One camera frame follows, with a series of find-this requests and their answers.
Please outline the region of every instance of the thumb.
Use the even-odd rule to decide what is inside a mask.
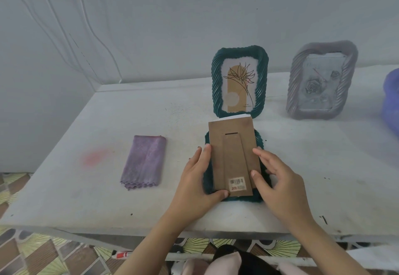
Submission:
[[[216,192],[208,195],[211,207],[216,205],[218,202],[221,202],[222,200],[224,200],[228,196],[229,196],[229,192],[227,190],[219,190],[219,191],[216,191]]]
[[[262,197],[273,191],[258,171],[252,170],[251,176]]]

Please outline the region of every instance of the beige circle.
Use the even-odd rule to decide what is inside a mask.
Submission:
[[[238,102],[240,101],[240,96],[238,95],[237,92],[228,92],[225,96],[224,102],[227,104],[227,106],[236,106]]]

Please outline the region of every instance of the gray picture frame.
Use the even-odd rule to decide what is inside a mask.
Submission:
[[[304,61],[310,54],[325,55],[333,52],[340,52],[346,56],[342,66],[342,77],[337,87],[337,95],[333,107],[328,111],[300,110],[298,108],[298,92],[300,91],[300,84],[303,78]],[[286,105],[286,111],[289,116],[293,119],[332,119],[340,114],[344,108],[348,90],[352,82],[357,56],[357,47],[351,41],[313,42],[302,46],[292,60]]]

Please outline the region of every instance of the person's right hand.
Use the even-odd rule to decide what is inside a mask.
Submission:
[[[295,226],[307,226],[314,223],[306,197],[305,184],[300,175],[296,174],[275,154],[254,148],[261,162],[274,174],[278,182],[271,188],[256,170],[251,176],[263,200],[272,213],[290,230]]]

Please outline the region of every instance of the person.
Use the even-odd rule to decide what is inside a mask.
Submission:
[[[260,173],[251,171],[264,202],[302,244],[321,272],[324,275],[369,275],[315,222],[302,177],[271,152],[258,147],[253,149],[253,153],[259,156],[268,173],[278,179],[271,188]],[[204,193],[202,176],[210,158],[211,145],[205,145],[204,150],[198,147],[183,170],[169,208],[115,275],[158,275],[169,249],[184,228],[229,196],[227,190],[209,195]]]

